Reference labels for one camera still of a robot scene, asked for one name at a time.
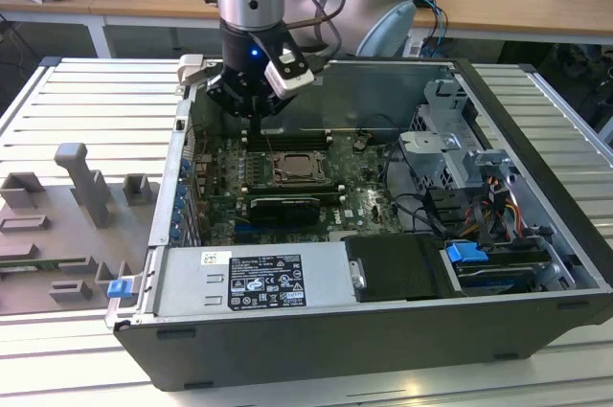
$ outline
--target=wooden desk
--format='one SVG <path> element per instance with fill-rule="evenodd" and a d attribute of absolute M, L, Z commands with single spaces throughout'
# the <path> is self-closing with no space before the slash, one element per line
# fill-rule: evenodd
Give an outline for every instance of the wooden desk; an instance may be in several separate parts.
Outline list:
<path fill-rule="evenodd" d="M 613 37 L 613 0 L 437 0 L 457 31 Z M 423 12 L 417 27 L 427 25 Z"/>
<path fill-rule="evenodd" d="M 448 36 L 560 43 L 613 44 L 613 0 L 437 0 L 449 16 Z M 107 25 L 216 28 L 217 9 L 201 0 L 65 0 L 37 5 L 0 0 L 15 21 L 80 23 L 89 28 L 99 57 L 112 51 Z M 434 24 L 419 10 L 411 36 L 423 40 Z"/>

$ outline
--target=power supply label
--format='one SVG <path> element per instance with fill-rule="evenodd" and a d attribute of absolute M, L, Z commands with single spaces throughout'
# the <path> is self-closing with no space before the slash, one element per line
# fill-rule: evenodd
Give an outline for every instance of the power supply label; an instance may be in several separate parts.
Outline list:
<path fill-rule="evenodd" d="M 307 306 L 300 256 L 232 257 L 228 306 L 233 311 Z"/>

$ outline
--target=aluminum profile table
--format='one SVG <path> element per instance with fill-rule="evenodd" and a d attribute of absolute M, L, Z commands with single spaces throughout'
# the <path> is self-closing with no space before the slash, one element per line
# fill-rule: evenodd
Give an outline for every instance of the aluminum profile table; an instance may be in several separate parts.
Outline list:
<path fill-rule="evenodd" d="M 0 121 L 0 170 L 34 163 L 46 184 L 68 183 L 61 171 L 50 170 L 56 167 L 49 161 L 55 144 L 77 138 L 71 134 L 78 131 L 108 180 L 119 179 L 125 171 L 117 167 L 127 163 L 159 178 L 168 145 L 164 138 L 171 127 L 168 119 L 181 98 L 175 67 L 174 60 L 64 59 L 56 68 L 39 68 Z M 601 201 L 613 198 L 610 151 L 538 75 L 516 66 L 476 68 L 608 237 L 613 216 Z M 102 113 L 95 113 L 103 111 L 115 115 L 115 122 L 104 123 L 106 130 L 99 134 Z M 71 128 L 77 127 L 76 119 L 80 129 Z M 496 147 L 485 122 L 477 121 Z M 3 407 L 127 402 L 214 407 L 613 403 L 613 320 L 574 329 L 528 360 L 168 394 L 156 390 L 123 350 L 105 327 L 104 313 L 98 309 L 0 317 Z M 290 351 L 286 363 L 292 363 Z"/>

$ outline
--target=blue cable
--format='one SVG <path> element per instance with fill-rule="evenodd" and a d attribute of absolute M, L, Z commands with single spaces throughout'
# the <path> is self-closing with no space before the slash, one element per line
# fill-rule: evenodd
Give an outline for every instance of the blue cable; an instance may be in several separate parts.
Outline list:
<path fill-rule="evenodd" d="M 439 10 L 439 7 L 437 7 L 434 3 L 432 3 L 430 0 L 421 0 L 421 1 L 423 1 L 426 5 L 428 5 L 439 18 L 439 28 L 440 28 L 439 29 L 439 39 L 437 40 L 437 46 L 435 46 L 434 49 L 430 52 L 430 57 L 434 57 L 434 55 L 439 50 L 441 43 L 443 42 L 444 19 L 443 19 L 443 16 L 441 15 L 441 11 Z"/>

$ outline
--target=blue latch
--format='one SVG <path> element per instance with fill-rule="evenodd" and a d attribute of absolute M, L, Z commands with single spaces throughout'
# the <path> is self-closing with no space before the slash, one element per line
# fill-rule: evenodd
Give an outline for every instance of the blue latch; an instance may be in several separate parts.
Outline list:
<path fill-rule="evenodd" d="M 488 261 L 489 257 L 477 249 L 476 242 L 454 242 L 446 249 L 452 262 L 456 261 Z"/>
<path fill-rule="evenodd" d="M 130 299 L 133 297 L 133 285 L 134 280 L 113 280 L 106 289 L 106 297 L 109 299 Z"/>

